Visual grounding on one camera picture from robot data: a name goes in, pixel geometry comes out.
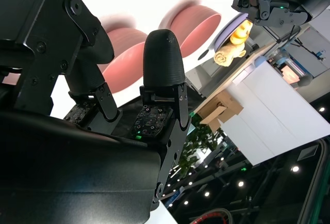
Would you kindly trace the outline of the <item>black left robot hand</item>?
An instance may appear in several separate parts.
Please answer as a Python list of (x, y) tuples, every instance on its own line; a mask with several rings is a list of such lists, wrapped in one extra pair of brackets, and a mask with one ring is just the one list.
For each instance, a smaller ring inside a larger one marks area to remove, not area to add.
[(289, 0), (233, 0), (232, 8), (246, 13), (247, 19), (258, 26), (299, 26), (306, 23), (307, 11), (295, 11), (292, 4)]

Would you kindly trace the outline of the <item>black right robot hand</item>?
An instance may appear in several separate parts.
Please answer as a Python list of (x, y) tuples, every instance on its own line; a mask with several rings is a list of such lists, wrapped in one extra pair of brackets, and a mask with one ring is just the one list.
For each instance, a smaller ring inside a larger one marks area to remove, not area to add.
[(145, 223), (190, 126), (179, 44), (152, 31), (126, 138), (99, 65), (114, 59), (82, 0), (1, 0), (1, 223)]

